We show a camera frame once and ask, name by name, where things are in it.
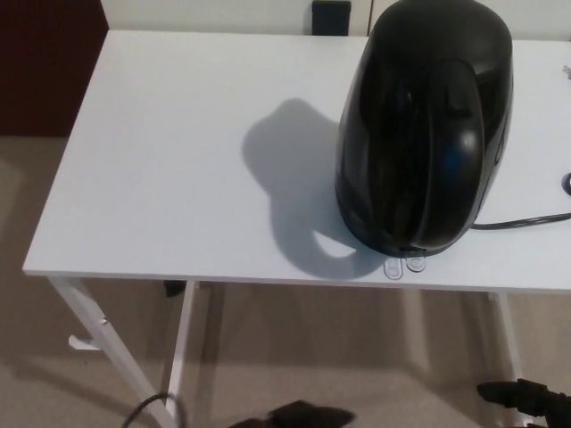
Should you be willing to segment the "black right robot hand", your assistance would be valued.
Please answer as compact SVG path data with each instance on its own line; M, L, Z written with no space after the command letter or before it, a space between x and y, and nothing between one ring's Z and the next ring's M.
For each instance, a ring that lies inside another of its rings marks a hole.
M476 390L488 403L515 408L524 415L544 417L548 427L570 426L570 396L550 391L544 384L517 379L480 383Z

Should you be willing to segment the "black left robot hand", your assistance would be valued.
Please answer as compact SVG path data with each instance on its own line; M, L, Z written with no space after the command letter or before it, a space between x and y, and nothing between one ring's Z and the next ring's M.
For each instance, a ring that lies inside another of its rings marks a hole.
M356 415L346 409L297 400L269 411L262 418L248 418L230 428L341 428L348 427L355 419Z

